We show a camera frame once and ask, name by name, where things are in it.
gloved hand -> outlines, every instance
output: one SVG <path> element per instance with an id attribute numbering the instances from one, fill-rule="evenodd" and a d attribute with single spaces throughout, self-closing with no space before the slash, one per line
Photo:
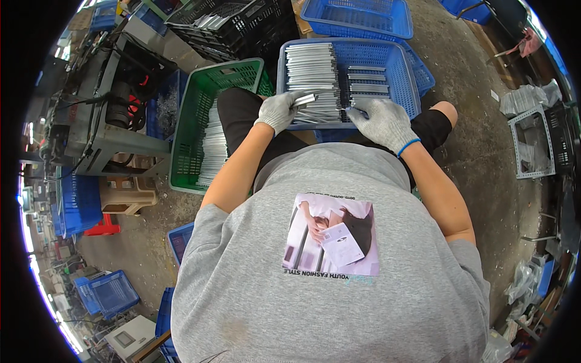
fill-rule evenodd
<path id="1" fill-rule="evenodd" d="M 394 101 L 369 99 L 357 102 L 355 108 L 349 108 L 346 113 L 363 136 L 385 146 L 397 157 L 409 144 L 419 141 L 406 111 Z M 367 112 L 369 119 L 360 110 Z"/>
<path id="2" fill-rule="evenodd" d="M 297 98 L 305 95 L 304 92 L 286 92 L 267 98 L 260 106 L 258 119 L 254 124 L 265 123 L 274 129 L 274 135 L 278 135 L 291 124 L 299 110 L 297 107 L 291 109 L 291 105 Z"/>

gray t-shirt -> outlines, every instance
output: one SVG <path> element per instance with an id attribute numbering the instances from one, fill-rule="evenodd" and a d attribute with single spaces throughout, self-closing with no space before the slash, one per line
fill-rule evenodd
<path id="1" fill-rule="evenodd" d="M 198 212 L 171 308 L 180 360 L 479 361 L 490 284 L 478 250 L 446 243 L 402 164 L 350 143 L 283 159 L 232 213 Z M 328 225 L 321 245 L 307 213 Z"/>

knee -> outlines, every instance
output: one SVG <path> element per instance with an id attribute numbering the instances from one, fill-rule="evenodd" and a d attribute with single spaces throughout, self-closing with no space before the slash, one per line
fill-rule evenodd
<path id="1" fill-rule="evenodd" d="M 224 91 L 222 91 L 222 93 L 218 95 L 216 106 L 218 108 L 228 107 L 228 105 L 230 105 L 233 100 L 239 99 L 246 92 L 248 91 L 239 87 L 225 89 Z"/>
<path id="2" fill-rule="evenodd" d="M 450 102 L 440 101 L 433 105 L 431 109 L 438 110 L 445 114 L 448 120 L 450 120 L 452 128 L 456 126 L 456 122 L 458 122 L 458 111 L 456 111 L 456 107 L 454 107 Z"/>

black shorts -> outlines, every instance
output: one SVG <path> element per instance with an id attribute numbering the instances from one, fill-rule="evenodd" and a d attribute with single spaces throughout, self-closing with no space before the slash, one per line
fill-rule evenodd
<path id="1" fill-rule="evenodd" d="M 258 111 L 260 110 L 262 102 L 262 98 L 242 88 L 230 88 L 218 96 L 218 114 L 220 115 L 220 121 L 222 122 L 222 128 L 224 129 L 230 154 L 236 151 L 238 146 L 244 141 L 244 138 L 246 138 L 248 132 L 250 132 L 250 129 L 258 118 Z M 411 129 L 418 135 L 428 153 L 432 155 L 434 150 L 442 146 L 444 141 L 446 141 L 448 134 L 452 131 L 452 124 L 442 112 L 438 110 L 427 110 L 411 120 Z M 363 141 L 357 142 L 357 144 L 382 149 L 394 154 L 388 148 L 377 145 L 367 138 L 361 139 Z M 307 143 L 289 131 L 282 131 L 277 137 L 272 139 L 266 148 L 260 160 L 258 171 L 275 157 L 298 151 L 306 146 L 308 146 Z M 407 174 L 410 177 L 411 189 L 414 189 L 415 181 L 410 169 L 407 167 L 405 161 L 402 159 L 399 160 L 406 168 Z"/>

concrete floor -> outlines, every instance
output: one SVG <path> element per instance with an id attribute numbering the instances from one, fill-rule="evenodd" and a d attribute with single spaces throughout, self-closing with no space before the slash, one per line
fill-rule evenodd
<path id="1" fill-rule="evenodd" d="M 463 20 L 455 20 L 436 0 L 408 0 L 414 22 L 409 44 L 423 58 L 436 86 L 422 98 L 422 109 L 441 100 L 454 104 L 458 124 L 435 159 L 458 186 L 471 213 L 485 278 L 491 284 L 490 321 L 497 318 L 520 259 L 528 260 L 536 236 L 541 185 L 518 181 L 507 119 L 490 90 L 508 88 Z M 79 249 L 89 264 L 123 269 L 141 296 L 138 309 L 154 314 L 163 290 L 174 286 L 177 269 L 167 246 L 167 231 L 194 220 L 201 196 L 171 191 L 156 180 L 160 202 L 141 217 L 121 216 L 122 233 L 83 238 Z"/>

